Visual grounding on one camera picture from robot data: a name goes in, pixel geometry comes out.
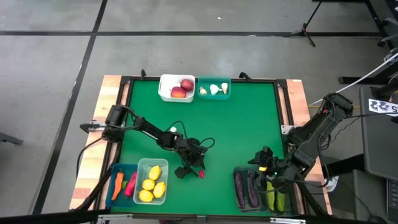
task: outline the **carrot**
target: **carrot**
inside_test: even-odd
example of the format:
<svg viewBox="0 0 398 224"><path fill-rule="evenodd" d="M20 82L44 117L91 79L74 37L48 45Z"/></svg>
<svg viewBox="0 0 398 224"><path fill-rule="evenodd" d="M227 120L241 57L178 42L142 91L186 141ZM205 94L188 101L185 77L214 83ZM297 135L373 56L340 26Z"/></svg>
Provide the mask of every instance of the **carrot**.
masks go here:
<svg viewBox="0 0 398 224"><path fill-rule="evenodd" d="M112 201L116 200L120 191L122 190L122 183L123 183L124 174L121 169L118 170L116 174L116 179L114 180L114 191L112 196Z"/></svg>

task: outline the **yellow lemon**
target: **yellow lemon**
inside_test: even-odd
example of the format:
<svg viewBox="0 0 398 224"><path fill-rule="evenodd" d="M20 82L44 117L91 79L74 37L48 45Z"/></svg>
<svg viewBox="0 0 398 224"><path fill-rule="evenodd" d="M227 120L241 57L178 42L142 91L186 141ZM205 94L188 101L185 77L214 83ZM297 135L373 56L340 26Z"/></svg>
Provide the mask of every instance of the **yellow lemon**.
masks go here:
<svg viewBox="0 0 398 224"><path fill-rule="evenodd" d="M147 191L147 190L141 190L139 192L139 200L142 200L143 202L151 202L152 199L154 199L154 195Z"/></svg>
<svg viewBox="0 0 398 224"><path fill-rule="evenodd" d="M166 185L164 184L164 182L160 182L155 186L154 195L156 198L160 198L163 196L165 191L166 191Z"/></svg>
<svg viewBox="0 0 398 224"><path fill-rule="evenodd" d="M154 166L149 172L149 178L151 180L157 180L160 177L160 174L162 173L162 170L160 169L159 166Z"/></svg>
<svg viewBox="0 0 398 224"><path fill-rule="evenodd" d="M150 179L146 179L142 183L142 188L144 190L152 190L155 187L155 182Z"/></svg>

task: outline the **camera stand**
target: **camera stand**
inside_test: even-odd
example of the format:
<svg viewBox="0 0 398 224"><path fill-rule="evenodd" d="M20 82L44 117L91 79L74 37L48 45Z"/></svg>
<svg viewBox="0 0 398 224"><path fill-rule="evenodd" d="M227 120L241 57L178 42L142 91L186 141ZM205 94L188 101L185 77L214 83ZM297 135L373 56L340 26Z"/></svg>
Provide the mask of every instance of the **camera stand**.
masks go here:
<svg viewBox="0 0 398 224"><path fill-rule="evenodd" d="M307 27L308 27L309 23L311 22L313 16L315 15L315 13L318 11L319 6L321 6L321 3L322 3L321 1L318 3L318 5L315 8L314 12L312 13L310 19L306 23L303 24L303 26L300 30L291 32L291 33L285 35L284 37L303 36L304 35L310 41L310 44L312 45L312 47L315 47L315 43L312 41L310 35L307 32Z"/></svg>

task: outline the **red apple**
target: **red apple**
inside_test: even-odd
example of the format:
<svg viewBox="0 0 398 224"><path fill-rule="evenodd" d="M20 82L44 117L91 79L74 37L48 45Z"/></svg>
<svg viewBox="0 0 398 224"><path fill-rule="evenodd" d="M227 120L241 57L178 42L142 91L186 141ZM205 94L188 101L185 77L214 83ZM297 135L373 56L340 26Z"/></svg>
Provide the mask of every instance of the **red apple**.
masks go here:
<svg viewBox="0 0 398 224"><path fill-rule="evenodd" d="M172 98L185 98L185 95L187 95L187 91L185 91L183 88L177 86L172 88Z"/></svg>
<svg viewBox="0 0 398 224"><path fill-rule="evenodd" d="M181 81L181 88L187 91L193 90L193 82L191 80L182 80Z"/></svg>

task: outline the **blue container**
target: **blue container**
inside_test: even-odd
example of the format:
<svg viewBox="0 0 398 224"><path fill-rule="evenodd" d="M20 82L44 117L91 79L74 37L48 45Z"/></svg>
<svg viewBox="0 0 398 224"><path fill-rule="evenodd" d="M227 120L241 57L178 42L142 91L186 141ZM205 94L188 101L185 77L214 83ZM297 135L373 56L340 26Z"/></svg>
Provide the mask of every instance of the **blue container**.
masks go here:
<svg viewBox="0 0 398 224"><path fill-rule="evenodd" d="M126 197L124 195L124 189L122 189L116 198L116 200L112 201L112 196L114 192L114 181L116 179L116 174L118 173L119 169L122 170L124 177L123 181L130 181L131 176L135 171L137 171L137 165L132 164L115 164L112 167L112 174L109 181L108 193L106 194L105 204L108 207L132 207L135 205L132 197Z"/></svg>
<svg viewBox="0 0 398 224"><path fill-rule="evenodd" d="M228 89L226 94L223 91L219 91L217 94L212 95L210 93L210 85L214 84L221 89L221 84L227 83ZM207 91L207 94L200 94L200 87L204 88ZM229 77L198 77L198 87L197 87L197 95L200 98L207 100L226 100L231 95L231 79Z"/></svg>

